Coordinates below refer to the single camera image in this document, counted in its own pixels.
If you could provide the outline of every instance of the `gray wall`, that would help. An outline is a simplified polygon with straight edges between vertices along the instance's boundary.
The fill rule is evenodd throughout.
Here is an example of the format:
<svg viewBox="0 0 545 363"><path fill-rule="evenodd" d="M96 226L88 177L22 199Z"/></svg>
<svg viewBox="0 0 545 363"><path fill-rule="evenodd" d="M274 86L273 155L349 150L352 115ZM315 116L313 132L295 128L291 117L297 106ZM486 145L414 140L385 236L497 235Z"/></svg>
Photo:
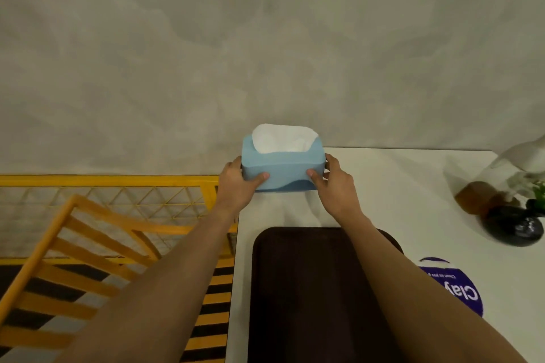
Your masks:
<svg viewBox="0 0 545 363"><path fill-rule="evenodd" d="M545 132L544 0L0 0L0 172L218 172L259 123L327 146Z"/></svg>

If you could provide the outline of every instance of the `purple label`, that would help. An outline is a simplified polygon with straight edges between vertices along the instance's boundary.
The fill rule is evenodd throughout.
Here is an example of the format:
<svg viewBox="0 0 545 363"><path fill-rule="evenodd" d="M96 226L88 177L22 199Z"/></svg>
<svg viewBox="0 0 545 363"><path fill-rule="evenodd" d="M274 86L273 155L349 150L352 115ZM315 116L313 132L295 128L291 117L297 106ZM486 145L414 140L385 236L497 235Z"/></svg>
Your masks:
<svg viewBox="0 0 545 363"><path fill-rule="evenodd" d="M419 261L418 266L435 281L445 287L467 307L482 317L482 299L473 282L464 272L454 267L448 261L436 257L426 257Z"/></svg>

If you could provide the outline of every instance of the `white table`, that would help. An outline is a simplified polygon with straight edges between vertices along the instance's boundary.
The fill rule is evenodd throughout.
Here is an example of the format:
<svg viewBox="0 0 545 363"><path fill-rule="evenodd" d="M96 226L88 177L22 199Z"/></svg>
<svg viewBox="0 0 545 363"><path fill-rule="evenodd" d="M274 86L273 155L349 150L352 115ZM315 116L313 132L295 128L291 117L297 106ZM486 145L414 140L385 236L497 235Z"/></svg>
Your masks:
<svg viewBox="0 0 545 363"><path fill-rule="evenodd" d="M326 148L354 177L361 208L417 262L440 257L479 290L484 318L528 360L545 355L545 240L502 244L453 200L496 155L488 151ZM252 248L270 227L338 226L316 191L256 194L239 219L226 363L248 359Z"/></svg>

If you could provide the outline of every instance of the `person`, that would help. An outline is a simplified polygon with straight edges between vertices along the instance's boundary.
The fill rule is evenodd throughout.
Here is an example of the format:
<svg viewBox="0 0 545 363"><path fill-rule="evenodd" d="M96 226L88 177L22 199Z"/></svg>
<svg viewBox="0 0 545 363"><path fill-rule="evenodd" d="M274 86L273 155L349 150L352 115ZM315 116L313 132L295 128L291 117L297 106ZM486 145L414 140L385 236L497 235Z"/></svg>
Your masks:
<svg viewBox="0 0 545 363"><path fill-rule="evenodd" d="M349 236L380 308L409 361L525 360L492 326L401 254L361 211L352 176L327 154L309 170L324 208ZM178 362L191 335L233 219L263 173L244 181L241 157L225 165L211 212L142 276L103 306L59 356L66 362Z"/></svg>

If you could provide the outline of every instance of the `tissue box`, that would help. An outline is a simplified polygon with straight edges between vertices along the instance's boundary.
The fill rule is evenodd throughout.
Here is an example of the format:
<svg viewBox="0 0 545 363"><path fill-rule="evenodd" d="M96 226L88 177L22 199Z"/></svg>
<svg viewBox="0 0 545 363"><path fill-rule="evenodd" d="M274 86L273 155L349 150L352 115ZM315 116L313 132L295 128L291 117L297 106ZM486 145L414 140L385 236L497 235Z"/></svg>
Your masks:
<svg viewBox="0 0 545 363"><path fill-rule="evenodd" d="M261 154L253 146L252 135L242 142L242 176L251 180L262 172L270 177L259 186L257 192L310 191L316 187L306 170L312 168L319 175L325 169L325 152L320 138L316 138L306 152L271 152Z"/></svg>

